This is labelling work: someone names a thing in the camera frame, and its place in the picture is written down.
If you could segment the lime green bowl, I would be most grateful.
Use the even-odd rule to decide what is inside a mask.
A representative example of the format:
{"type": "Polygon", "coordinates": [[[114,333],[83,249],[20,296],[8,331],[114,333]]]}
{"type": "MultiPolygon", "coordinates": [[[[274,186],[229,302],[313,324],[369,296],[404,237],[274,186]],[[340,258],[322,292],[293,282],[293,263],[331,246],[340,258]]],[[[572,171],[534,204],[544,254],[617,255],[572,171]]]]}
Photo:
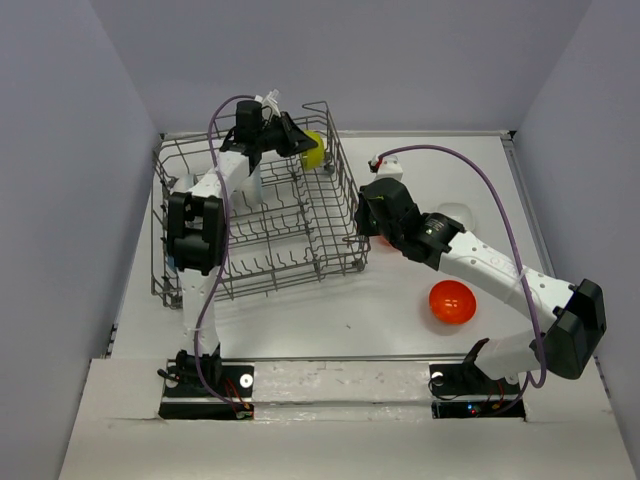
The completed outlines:
{"type": "Polygon", "coordinates": [[[304,133],[316,143],[315,147],[300,154],[302,168],[305,171],[310,171],[324,165],[325,144],[324,139],[319,132],[305,130],[304,133]]]}

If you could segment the grey wire dish rack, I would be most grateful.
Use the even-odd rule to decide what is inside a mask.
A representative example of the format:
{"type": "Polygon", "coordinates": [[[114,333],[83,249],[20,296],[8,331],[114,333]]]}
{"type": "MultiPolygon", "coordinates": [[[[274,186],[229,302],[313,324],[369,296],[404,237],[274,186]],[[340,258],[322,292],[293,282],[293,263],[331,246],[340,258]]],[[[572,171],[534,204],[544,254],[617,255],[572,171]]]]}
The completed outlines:
{"type": "MultiPolygon", "coordinates": [[[[325,144],[322,167],[305,171],[297,156],[268,153],[261,162],[263,203],[251,207],[247,187],[232,195],[231,252],[218,300],[269,294],[285,287],[320,282],[330,276],[361,272],[370,250],[357,235],[354,214],[357,186],[329,106],[306,103],[296,118],[303,129],[319,132],[325,144]]],[[[200,180],[211,168],[209,137],[221,143],[232,115],[221,116],[211,136],[166,135],[153,151],[153,187],[149,203],[151,293],[177,310],[182,293],[177,270],[166,268],[168,199],[175,181],[186,174],[200,180]]]]}

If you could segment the blue bowl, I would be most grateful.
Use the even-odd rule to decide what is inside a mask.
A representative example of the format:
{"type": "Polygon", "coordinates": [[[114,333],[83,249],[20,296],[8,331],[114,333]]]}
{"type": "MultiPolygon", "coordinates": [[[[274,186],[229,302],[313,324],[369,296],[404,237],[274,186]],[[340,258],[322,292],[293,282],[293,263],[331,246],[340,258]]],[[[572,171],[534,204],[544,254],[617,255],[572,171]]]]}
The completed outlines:
{"type": "Polygon", "coordinates": [[[176,272],[176,267],[175,267],[175,262],[174,262],[174,258],[172,256],[167,256],[165,258],[165,264],[166,264],[166,268],[175,273],[176,272]]]}

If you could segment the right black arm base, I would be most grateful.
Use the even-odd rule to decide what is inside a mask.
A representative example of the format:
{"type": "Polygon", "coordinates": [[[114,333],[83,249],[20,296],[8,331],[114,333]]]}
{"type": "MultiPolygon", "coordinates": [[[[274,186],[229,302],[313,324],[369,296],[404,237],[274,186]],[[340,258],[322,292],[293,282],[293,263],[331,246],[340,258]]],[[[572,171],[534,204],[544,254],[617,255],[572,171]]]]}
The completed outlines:
{"type": "Polygon", "coordinates": [[[435,419],[526,418],[520,384],[493,380],[475,365],[487,342],[478,341],[459,363],[429,365],[427,387],[435,419]]]}

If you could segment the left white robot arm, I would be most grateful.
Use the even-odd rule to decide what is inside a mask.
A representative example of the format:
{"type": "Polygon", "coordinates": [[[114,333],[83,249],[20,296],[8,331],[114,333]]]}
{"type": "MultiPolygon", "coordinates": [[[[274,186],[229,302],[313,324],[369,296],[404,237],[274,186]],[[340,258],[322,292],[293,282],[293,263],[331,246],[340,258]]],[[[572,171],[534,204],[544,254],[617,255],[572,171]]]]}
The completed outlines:
{"type": "Polygon", "coordinates": [[[223,364],[213,301],[230,250],[231,195],[247,181],[257,181],[264,154],[290,157],[319,145],[280,109],[277,96],[271,91],[231,97],[233,126],[221,145],[207,139],[211,168],[168,199],[166,252],[178,273],[184,332],[184,346],[168,378],[201,395],[221,396],[223,364]]]}

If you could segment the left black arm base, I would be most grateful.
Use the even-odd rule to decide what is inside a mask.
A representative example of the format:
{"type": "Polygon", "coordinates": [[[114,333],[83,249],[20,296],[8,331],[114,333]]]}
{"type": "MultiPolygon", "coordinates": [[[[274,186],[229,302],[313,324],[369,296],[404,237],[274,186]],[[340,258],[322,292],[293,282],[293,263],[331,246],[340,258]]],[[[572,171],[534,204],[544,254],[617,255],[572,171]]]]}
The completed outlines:
{"type": "Polygon", "coordinates": [[[254,367],[225,364],[218,352],[181,350],[157,370],[163,380],[159,416],[165,420],[241,421],[254,417],[254,367]]]}

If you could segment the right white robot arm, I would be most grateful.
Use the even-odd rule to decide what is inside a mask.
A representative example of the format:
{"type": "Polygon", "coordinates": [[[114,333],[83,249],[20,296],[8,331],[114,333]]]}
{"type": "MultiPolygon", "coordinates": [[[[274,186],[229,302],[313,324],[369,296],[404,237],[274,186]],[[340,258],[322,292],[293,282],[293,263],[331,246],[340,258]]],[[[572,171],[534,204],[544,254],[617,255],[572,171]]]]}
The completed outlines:
{"type": "Polygon", "coordinates": [[[496,380],[534,370],[581,377],[606,331],[597,283],[571,284],[517,266],[461,223],[420,212],[405,185],[392,178],[361,187],[355,221],[359,235],[382,236],[405,258],[463,280],[531,321],[529,332],[472,347],[460,368],[468,390],[482,392],[496,380]]]}

